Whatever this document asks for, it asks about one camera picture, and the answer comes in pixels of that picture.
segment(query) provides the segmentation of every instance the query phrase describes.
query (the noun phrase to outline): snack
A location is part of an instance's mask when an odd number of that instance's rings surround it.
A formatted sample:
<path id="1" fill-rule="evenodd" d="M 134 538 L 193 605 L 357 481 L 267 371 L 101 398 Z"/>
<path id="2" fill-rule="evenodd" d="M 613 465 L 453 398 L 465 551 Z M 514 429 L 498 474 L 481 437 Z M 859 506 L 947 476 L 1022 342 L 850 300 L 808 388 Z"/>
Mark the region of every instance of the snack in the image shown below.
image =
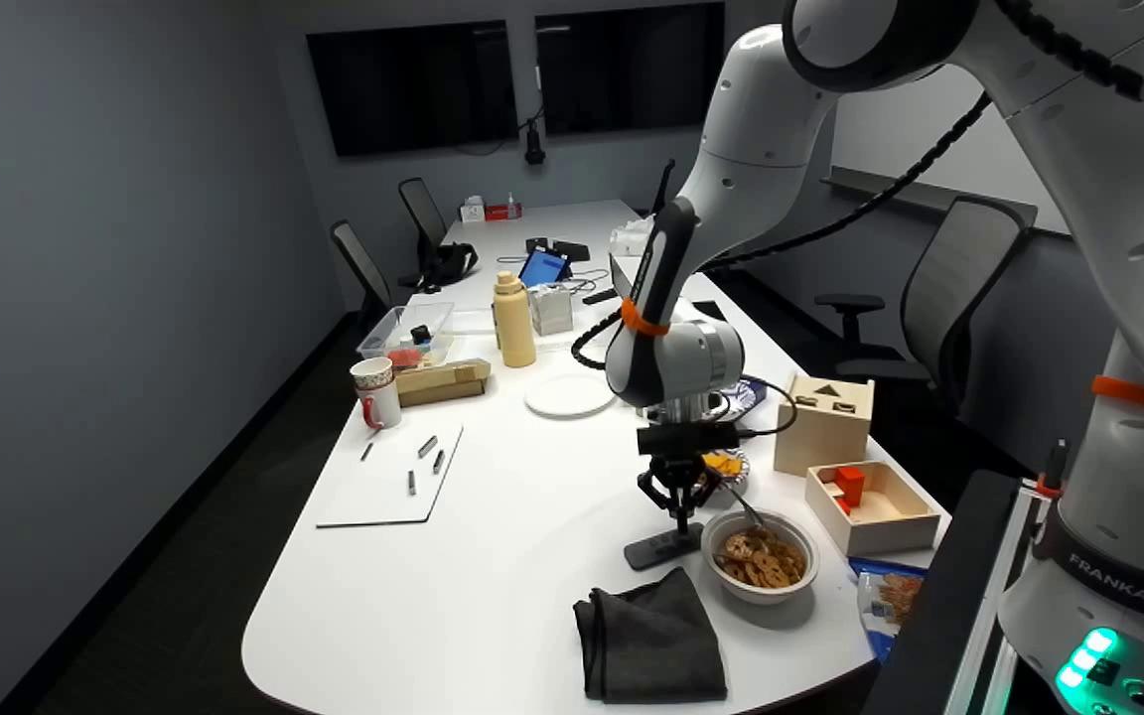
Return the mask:
<path id="1" fill-rule="evenodd" d="M 792 588 L 808 572 L 804 551 L 786 545 L 777 531 L 761 531 L 761 527 L 729 531 L 715 566 L 729 582 L 752 586 L 752 588 Z"/>

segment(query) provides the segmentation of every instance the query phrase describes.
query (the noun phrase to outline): cardboard box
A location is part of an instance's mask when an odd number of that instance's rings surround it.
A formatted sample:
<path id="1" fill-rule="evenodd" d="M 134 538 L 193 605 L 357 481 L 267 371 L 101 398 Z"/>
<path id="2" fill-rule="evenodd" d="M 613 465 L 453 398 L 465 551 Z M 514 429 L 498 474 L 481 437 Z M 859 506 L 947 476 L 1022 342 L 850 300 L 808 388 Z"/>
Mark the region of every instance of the cardboard box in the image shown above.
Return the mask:
<path id="1" fill-rule="evenodd" d="M 831 486 L 834 474 L 847 465 L 862 470 L 865 476 L 862 506 L 850 511 L 837 508 L 837 488 Z M 808 506 L 847 558 L 924 551 L 935 547 L 940 518 L 887 461 L 843 461 L 808 470 Z"/>
<path id="2" fill-rule="evenodd" d="M 776 474 L 808 474 L 812 465 L 865 461 L 874 421 L 874 380 L 796 378 L 800 421 L 776 437 Z"/>

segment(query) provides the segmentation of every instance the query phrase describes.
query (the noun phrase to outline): notepad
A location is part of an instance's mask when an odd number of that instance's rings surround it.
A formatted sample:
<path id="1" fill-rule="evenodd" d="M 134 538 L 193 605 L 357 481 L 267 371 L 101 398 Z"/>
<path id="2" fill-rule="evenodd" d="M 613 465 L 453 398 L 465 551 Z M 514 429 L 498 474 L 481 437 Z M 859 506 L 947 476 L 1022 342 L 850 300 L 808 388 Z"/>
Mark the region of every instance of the notepad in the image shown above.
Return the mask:
<path id="1" fill-rule="evenodd" d="M 465 427 L 397 421 L 330 457 L 319 527 L 425 525 L 450 481 Z"/>

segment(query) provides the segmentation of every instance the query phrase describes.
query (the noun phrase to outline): black monitor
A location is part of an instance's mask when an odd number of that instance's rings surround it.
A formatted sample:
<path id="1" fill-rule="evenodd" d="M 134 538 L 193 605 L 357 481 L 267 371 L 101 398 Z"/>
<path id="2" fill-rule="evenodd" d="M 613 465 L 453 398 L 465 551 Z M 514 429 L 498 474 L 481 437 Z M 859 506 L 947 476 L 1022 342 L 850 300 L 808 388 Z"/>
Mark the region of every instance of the black monitor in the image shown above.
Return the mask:
<path id="1" fill-rule="evenodd" d="M 515 139 L 499 20 L 322 33 L 307 48 L 343 161 Z"/>
<path id="2" fill-rule="evenodd" d="M 698 127 L 723 6 L 535 15 L 549 137 Z"/>

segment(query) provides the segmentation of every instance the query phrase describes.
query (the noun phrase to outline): dark napkin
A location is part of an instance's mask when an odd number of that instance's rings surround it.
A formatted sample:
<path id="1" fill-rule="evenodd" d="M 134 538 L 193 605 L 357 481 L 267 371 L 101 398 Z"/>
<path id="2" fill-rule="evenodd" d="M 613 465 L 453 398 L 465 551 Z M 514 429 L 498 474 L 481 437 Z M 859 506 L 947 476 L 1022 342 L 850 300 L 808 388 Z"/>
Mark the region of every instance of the dark napkin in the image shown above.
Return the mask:
<path id="1" fill-rule="evenodd" d="M 726 699 L 718 637 L 683 568 L 621 596 L 592 588 L 571 611 L 588 699 Z"/>

